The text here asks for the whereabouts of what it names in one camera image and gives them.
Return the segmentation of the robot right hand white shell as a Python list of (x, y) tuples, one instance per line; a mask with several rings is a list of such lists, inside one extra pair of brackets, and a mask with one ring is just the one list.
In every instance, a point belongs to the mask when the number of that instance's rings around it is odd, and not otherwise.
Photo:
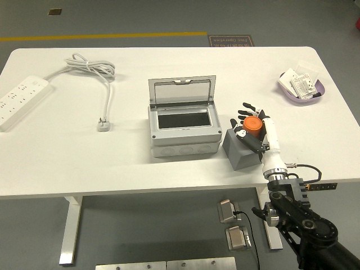
[[(236, 119), (230, 120), (236, 138), (259, 156), (259, 160), (263, 164), (262, 172), (265, 179), (269, 181), (284, 179), (287, 167), (280, 157), (280, 144), (273, 120), (266, 115), (263, 109), (246, 102), (242, 105), (248, 110), (238, 111), (240, 122)], [(245, 127), (245, 120), (252, 116), (261, 123), (261, 127), (257, 129), (258, 136), (253, 135), (250, 128)]]

